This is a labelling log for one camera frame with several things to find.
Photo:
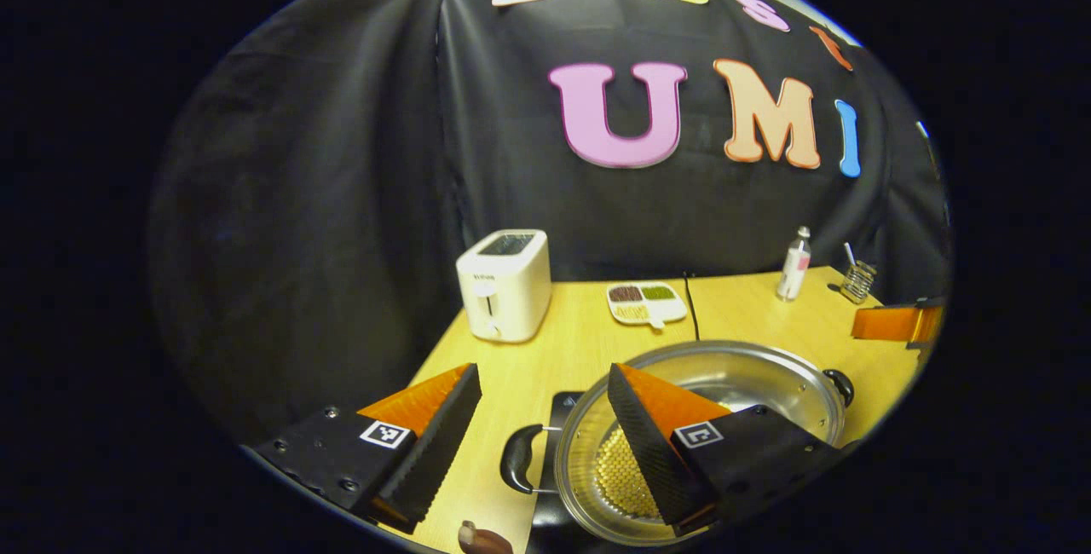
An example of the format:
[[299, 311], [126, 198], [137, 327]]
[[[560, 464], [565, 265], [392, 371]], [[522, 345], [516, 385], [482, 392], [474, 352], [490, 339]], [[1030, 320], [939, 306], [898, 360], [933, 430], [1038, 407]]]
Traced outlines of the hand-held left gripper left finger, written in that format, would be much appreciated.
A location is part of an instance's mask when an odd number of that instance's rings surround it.
[[479, 369], [466, 363], [362, 409], [324, 407], [250, 450], [341, 511], [411, 534], [480, 399]]

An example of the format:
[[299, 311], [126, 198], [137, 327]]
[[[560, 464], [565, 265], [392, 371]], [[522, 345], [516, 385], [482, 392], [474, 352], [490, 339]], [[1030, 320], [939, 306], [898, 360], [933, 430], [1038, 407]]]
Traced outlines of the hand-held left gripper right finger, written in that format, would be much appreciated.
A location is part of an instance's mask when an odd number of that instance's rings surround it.
[[678, 537], [763, 514], [842, 458], [766, 404], [734, 412], [643, 369], [613, 364], [607, 396]]

